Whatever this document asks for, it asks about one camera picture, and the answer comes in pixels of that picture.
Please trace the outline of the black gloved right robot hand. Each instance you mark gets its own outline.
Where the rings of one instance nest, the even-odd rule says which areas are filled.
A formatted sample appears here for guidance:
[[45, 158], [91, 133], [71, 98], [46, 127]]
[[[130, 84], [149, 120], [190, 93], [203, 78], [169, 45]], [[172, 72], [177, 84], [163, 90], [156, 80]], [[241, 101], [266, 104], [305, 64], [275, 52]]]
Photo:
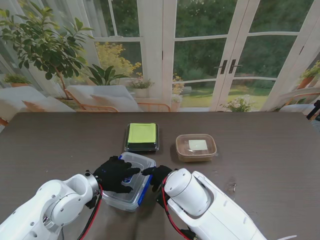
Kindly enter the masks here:
[[163, 180], [172, 172], [173, 170], [167, 166], [160, 165], [158, 167], [149, 167], [144, 169], [141, 174], [143, 176], [152, 175], [150, 185], [152, 186], [152, 191], [156, 192], [161, 186]]

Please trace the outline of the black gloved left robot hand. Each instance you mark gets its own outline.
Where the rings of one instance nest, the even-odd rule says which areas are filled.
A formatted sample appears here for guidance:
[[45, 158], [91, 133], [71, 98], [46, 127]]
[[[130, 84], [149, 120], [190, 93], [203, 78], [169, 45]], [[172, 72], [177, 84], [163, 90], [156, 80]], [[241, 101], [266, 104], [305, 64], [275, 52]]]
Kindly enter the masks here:
[[114, 155], [98, 167], [93, 175], [104, 191], [128, 194], [133, 188], [123, 185], [122, 182], [126, 178], [132, 177], [140, 172], [140, 168], [132, 167], [130, 162], [125, 162], [123, 159], [119, 159], [118, 156]]

